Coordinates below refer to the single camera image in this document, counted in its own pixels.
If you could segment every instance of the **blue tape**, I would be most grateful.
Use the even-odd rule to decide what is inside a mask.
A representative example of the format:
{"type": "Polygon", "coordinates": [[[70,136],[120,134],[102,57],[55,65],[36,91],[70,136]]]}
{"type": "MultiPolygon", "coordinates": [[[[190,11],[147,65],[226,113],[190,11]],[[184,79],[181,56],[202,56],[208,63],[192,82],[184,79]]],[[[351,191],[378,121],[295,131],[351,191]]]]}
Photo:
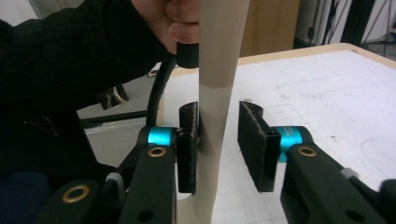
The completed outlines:
{"type": "Polygon", "coordinates": [[[172,128],[152,127],[148,134],[148,143],[162,146],[171,146],[172,128]]]}
{"type": "Polygon", "coordinates": [[[280,162],[286,162],[286,152],[294,144],[301,144],[303,137],[300,131],[294,126],[279,126],[275,127],[280,133],[280,162]]]}

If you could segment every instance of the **human hand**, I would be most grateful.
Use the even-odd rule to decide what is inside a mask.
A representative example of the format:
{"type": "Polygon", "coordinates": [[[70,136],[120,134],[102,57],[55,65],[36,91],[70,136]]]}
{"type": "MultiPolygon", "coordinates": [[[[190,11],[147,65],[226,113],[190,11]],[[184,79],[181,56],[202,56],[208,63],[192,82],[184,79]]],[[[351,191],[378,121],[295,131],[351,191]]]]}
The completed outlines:
{"type": "Polygon", "coordinates": [[[166,49],[176,54],[176,42],[199,42],[198,0],[131,0],[166,49]]]}

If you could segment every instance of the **blue jeans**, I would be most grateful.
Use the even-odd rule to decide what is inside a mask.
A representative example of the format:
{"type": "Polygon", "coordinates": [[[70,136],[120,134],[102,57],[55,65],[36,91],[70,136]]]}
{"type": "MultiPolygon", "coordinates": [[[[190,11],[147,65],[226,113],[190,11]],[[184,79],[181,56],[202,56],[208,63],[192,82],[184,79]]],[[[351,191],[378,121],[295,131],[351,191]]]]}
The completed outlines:
{"type": "Polygon", "coordinates": [[[35,223],[38,212],[50,197],[46,175],[16,172],[0,175],[0,223],[35,223]]]}

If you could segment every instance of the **wooden cabinet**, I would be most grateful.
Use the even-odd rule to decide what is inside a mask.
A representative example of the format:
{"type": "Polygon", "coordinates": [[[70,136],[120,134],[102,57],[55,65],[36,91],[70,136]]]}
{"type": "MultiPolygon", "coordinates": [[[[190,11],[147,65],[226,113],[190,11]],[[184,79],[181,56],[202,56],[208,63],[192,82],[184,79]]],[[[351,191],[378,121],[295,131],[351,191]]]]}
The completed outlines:
{"type": "Polygon", "coordinates": [[[292,49],[300,0],[250,0],[240,57],[292,49]]]}

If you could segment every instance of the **black sleeve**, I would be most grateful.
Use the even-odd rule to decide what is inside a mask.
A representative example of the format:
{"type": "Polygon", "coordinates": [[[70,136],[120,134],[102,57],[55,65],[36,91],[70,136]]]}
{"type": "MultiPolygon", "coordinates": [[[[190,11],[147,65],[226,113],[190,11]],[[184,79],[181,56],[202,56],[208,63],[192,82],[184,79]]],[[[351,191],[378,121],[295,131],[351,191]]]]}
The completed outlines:
{"type": "Polygon", "coordinates": [[[79,109],[173,57],[129,0],[87,0],[2,35],[0,110],[18,119],[79,109]]]}

